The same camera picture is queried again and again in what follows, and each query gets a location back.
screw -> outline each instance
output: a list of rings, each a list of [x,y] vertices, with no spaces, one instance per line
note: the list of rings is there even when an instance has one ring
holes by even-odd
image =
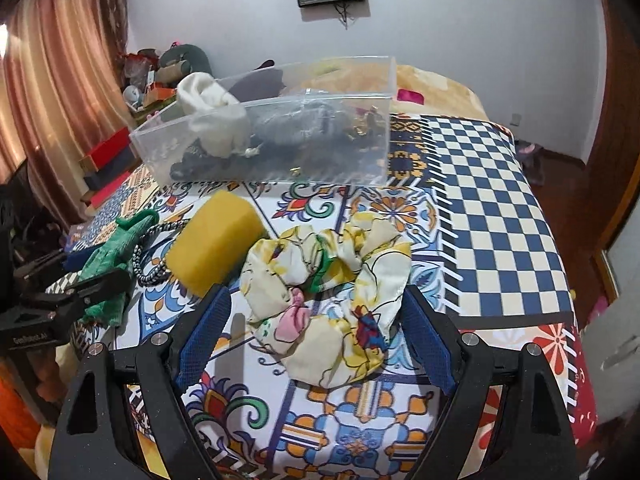
[[[531,355],[540,355],[542,354],[542,348],[540,348],[535,343],[528,343],[527,352],[529,352]]]
[[[465,332],[462,335],[462,342],[467,346],[476,346],[480,342],[480,338],[473,332]]]
[[[165,332],[158,332],[151,336],[151,344],[160,346],[166,343],[167,339],[169,339],[169,336]]]
[[[102,343],[93,343],[91,346],[89,346],[88,352],[89,355],[97,356],[102,352],[102,350],[104,350],[104,345]]]

yellow sponge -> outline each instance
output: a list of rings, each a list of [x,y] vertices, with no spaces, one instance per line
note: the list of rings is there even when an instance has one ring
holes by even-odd
[[[264,237],[264,227],[246,200],[219,191],[198,209],[166,254],[166,266],[199,297],[223,283]]]

white cloth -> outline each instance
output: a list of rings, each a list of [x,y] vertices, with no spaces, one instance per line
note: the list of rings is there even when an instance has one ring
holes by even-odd
[[[251,123],[246,111],[212,75],[189,74],[178,83],[176,100],[185,114],[197,115],[189,120],[189,129],[209,155],[229,158],[247,154]]]
[[[240,274],[249,323],[264,351],[296,381],[335,388],[380,368],[411,271],[411,242],[382,216],[357,212],[340,233],[309,225],[258,240]],[[312,315],[316,294],[353,283],[333,313]]]

yellow floral fabric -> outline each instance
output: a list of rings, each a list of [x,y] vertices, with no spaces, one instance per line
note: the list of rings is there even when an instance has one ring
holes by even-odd
[[[382,364],[410,269],[411,242],[395,224],[359,212],[340,234],[296,226],[259,240],[242,268],[240,290],[255,338],[289,376],[334,388]],[[349,282],[352,299],[341,304],[340,317],[313,316],[303,304],[303,292],[311,298]]]

bedroom wall corner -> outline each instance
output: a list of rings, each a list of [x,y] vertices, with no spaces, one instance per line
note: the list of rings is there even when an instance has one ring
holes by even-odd
[[[602,105],[606,55],[596,0],[367,0],[348,30],[332,6],[296,0],[128,0],[129,49],[193,43],[214,75],[331,56],[393,55],[462,83],[488,117],[584,158]]]

